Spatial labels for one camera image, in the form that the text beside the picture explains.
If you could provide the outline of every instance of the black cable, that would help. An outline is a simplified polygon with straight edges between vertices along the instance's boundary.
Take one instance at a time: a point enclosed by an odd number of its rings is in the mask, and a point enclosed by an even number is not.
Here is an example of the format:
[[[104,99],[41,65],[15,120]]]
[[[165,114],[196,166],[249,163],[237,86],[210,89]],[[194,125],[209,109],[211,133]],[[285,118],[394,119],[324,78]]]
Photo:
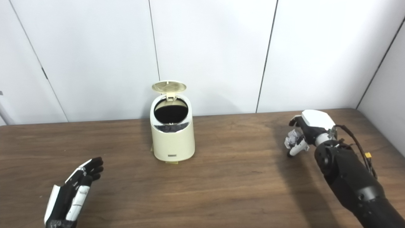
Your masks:
[[[336,127],[340,127],[342,130],[344,130],[356,143],[356,146],[358,147],[361,157],[363,158],[364,165],[366,166],[366,169],[375,177],[377,178],[377,174],[373,168],[373,165],[371,163],[371,158],[367,158],[366,154],[364,153],[363,148],[361,147],[360,143],[354,136],[354,134],[345,126],[345,125],[335,125]]]

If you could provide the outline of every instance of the wooden table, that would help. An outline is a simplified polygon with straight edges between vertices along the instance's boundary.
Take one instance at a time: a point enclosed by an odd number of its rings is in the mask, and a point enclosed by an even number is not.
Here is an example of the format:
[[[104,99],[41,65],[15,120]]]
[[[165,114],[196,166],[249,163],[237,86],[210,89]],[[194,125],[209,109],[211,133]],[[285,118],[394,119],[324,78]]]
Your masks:
[[[358,111],[327,112],[372,153],[387,197],[405,216],[405,158]],[[286,157],[296,114],[195,117],[196,153],[178,165],[150,152],[148,119],[3,126],[0,227],[43,227],[52,185],[97,156],[105,170],[80,228],[360,227],[323,180],[314,147]]]

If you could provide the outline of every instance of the robotic arm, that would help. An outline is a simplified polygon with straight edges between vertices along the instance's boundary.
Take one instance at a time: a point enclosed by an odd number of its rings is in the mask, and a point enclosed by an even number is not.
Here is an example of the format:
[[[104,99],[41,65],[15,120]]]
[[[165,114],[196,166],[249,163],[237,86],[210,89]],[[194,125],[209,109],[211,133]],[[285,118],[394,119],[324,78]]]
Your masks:
[[[335,125],[330,116],[316,110],[305,110],[295,116],[290,126],[300,127],[302,135],[291,143],[287,156],[293,157],[308,145],[316,146],[315,160],[329,187],[347,210],[351,211],[365,228],[405,228],[405,220],[385,197],[384,189],[377,181],[371,155],[364,153],[350,130]],[[356,142],[364,165],[351,145],[336,140],[336,127],[345,130]]]
[[[46,228],[75,228],[77,217],[93,181],[100,179],[103,160],[96,157],[81,164],[63,186],[54,185],[44,223]]]

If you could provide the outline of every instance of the trash can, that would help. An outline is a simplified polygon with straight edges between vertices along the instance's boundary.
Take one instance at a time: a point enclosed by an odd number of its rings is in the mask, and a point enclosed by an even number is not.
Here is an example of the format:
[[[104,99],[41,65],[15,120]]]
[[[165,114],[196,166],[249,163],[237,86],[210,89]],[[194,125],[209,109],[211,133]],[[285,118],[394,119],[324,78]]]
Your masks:
[[[161,161],[189,159],[195,152],[193,115],[190,101],[183,92],[186,86],[177,81],[162,81],[152,89],[158,96],[151,106],[153,152]]]

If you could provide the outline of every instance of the trash can opening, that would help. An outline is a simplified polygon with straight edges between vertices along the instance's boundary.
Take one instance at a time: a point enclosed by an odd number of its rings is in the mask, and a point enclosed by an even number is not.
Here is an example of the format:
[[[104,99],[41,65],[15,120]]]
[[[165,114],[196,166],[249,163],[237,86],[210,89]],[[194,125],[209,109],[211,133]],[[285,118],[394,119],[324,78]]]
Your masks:
[[[154,114],[162,124],[177,124],[187,117],[188,106],[180,98],[174,101],[163,99],[155,106]]]

